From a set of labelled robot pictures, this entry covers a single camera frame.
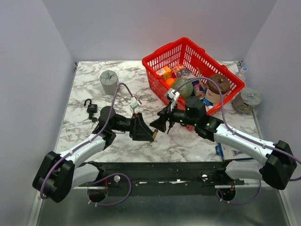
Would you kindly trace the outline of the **brass padlock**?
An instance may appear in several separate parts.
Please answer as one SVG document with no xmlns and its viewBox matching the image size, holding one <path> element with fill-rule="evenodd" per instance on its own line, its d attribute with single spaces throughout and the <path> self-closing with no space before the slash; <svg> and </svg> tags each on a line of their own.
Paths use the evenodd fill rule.
<svg viewBox="0 0 301 226">
<path fill-rule="evenodd" d="M 155 129 L 152 135 L 152 138 L 155 139 L 158 134 L 158 129 Z"/>
</svg>

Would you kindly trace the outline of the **black headed key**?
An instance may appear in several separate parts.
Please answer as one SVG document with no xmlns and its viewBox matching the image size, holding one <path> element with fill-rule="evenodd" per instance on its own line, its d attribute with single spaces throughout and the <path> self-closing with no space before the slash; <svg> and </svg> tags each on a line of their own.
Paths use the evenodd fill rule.
<svg viewBox="0 0 301 226">
<path fill-rule="evenodd" d="M 93 113 L 89 113 L 88 119 L 92 122 L 91 128 L 93 128 L 98 122 L 98 119 L 94 116 Z"/>
</svg>

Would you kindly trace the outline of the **black padlock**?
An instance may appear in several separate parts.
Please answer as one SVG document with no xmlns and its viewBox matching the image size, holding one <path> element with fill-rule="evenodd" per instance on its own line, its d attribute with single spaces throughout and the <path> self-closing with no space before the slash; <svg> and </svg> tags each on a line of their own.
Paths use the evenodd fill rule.
<svg viewBox="0 0 301 226">
<path fill-rule="evenodd" d="M 93 104 L 91 99 L 86 99 L 84 102 L 84 106 L 87 105 L 87 113 L 94 114 L 98 111 L 97 104 Z"/>
</svg>

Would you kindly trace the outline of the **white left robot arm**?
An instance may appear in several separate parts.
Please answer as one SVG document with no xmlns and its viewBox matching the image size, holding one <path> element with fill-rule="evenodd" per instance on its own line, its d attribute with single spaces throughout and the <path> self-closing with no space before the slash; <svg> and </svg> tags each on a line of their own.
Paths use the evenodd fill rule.
<svg viewBox="0 0 301 226">
<path fill-rule="evenodd" d="M 117 130 L 128 132 L 133 141 L 154 141 L 154 131 L 144 122 L 142 113 L 126 118 L 106 106 L 101 109 L 98 124 L 88 138 L 61 153 L 51 151 L 45 155 L 33 180 L 33 188 L 40 192 L 42 199 L 61 202 L 75 186 L 87 182 L 101 185 L 104 174 L 95 163 L 86 163 L 86 160 L 108 148 Z"/>
</svg>

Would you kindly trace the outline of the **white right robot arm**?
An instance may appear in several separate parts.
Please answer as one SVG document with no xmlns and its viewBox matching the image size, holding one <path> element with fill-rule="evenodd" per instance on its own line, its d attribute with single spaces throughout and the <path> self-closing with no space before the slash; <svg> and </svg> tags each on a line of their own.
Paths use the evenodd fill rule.
<svg viewBox="0 0 301 226">
<path fill-rule="evenodd" d="M 252 158 L 252 161 L 231 161 L 217 171 L 217 181 L 223 185 L 233 179 L 254 179 L 283 190 L 292 180 L 297 163 L 286 142 L 275 144 L 235 130 L 225 121 L 208 115 L 205 104 L 198 97 L 186 99 L 185 110 L 177 109 L 170 101 L 157 115 L 159 118 L 150 126 L 161 132 L 166 131 L 167 122 L 191 125 L 200 137 L 230 146 Z"/>
</svg>

